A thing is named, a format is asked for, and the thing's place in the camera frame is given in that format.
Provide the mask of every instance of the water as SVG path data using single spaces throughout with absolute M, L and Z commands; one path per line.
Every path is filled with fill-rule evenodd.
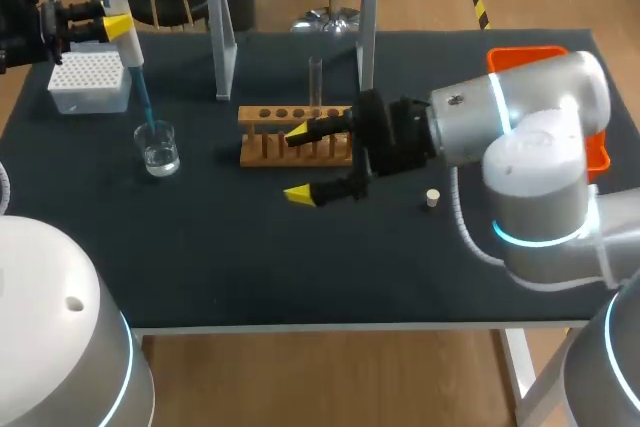
M 155 177 L 166 177 L 180 167 L 178 149 L 174 143 L 161 142 L 144 149 L 144 163 Z

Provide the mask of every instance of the micropipette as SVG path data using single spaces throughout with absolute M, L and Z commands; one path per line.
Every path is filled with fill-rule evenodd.
M 131 14 L 131 8 L 129 7 L 128 0 L 103 0 L 103 2 L 105 14 L 108 16 Z M 155 121 L 153 118 L 153 110 L 151 108 L 151 100 L 149 99 L 149 92 L 147 91 L 144 73 L 142 72 L 144 57 L 142 56 L 140 40 L 138 39 L 138 33 L 136 32 L 135 27 L 130 29 L 124 35 L 118 37 L 114 43 L 118 48 L 122 65 L 129 69 L 131 78 L 136 85 L 136 90 L 140 97 L 140 103 L 144 108 L 147 123 L 151 126 L 152 132 L 155 132 Z

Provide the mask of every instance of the orange tray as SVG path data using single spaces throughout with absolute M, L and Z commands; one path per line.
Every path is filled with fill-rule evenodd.
M 569 52 L 558 45 L 542 45 L 531 47 L 505 47 L 491 49 L 487 54 L 489 72 L 500 72 L 538 60 L 548 59 Z M 587 137 L 585 147 L 587 151 L 587 172 L 589 182 L 598 175 L 606 172 L 611 165 L 611 159 L 605 148 L 605 131 Z

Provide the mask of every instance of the wooden test tube rack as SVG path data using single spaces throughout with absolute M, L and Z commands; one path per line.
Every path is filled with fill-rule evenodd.
M 351 134 L 336 134 L 319 142 L 289 147 L 284 138 L 302 122 L 314 117 L 342 115 L 349 107 L 240 106 L 238 124 L 242 136 L 242 167 L 348 167 Z M 282 126 L 277 134 L 256 132 L 260 126 Z

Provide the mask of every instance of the glass beaker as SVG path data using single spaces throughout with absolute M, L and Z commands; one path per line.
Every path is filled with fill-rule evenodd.
M 144 165 L 154 177 L 167 177 L 180 167 L 180 157 L 173 126 L 164 120 L 155 121 L 155 130 L 142 124 L 133 134 L 140 147 Z

